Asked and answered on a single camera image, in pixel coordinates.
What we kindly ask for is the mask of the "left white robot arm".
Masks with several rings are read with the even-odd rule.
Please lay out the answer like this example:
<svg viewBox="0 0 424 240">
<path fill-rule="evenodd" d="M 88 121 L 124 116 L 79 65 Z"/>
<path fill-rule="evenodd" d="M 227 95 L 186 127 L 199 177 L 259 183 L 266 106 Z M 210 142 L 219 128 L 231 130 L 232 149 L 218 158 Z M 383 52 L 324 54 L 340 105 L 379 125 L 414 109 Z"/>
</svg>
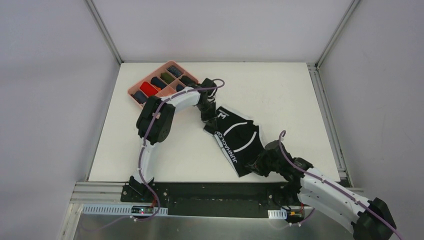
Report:
<svg viewBox="0 0 424 240">
<path fill-rule="evenodd" d="M 188 107 L 197 107 L 200 119 L 204 123 L 203 130 L 214 134 L 217 127 L 217 107 L 215 95 L 225 82 L 222 79 L 206 78 L 202 83 L 191 82 L 182 90 L 169 96 L 151 96 L 147 99 L 137 121 L 136 128 L 141 140 L 141 148 L 137 161 L 134 180 L 139 182 L 133 190 L 133 195 L 140 202 L 147 202 L 152 197 L 158 200 L 157 193 L 150 186 L 153 176 L 146 177 L 149 163 L 154 158 L 156 148 L 169 135 L 174 115 Z"/>
</svg>

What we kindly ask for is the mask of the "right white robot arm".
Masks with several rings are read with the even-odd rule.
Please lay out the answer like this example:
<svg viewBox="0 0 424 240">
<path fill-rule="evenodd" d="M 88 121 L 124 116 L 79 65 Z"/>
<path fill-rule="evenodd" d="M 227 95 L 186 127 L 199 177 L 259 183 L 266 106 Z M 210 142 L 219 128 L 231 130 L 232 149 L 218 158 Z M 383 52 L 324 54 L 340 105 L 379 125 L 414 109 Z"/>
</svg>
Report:
<svg viewBox="0 0 424 240">
<path fill-rule="evenodd" d="M 246 167 L 268 177 L 280 174 L 286 181 L 275 197 L 281 206 L 302 203 L 338 222 L 355 240 L 388 240 L 398 234 L 388 205 L 376 197 L 370 200 L 329 179 L 309 161 L 292 157 L 282 142 L 268 143 Z"/>
</svg>

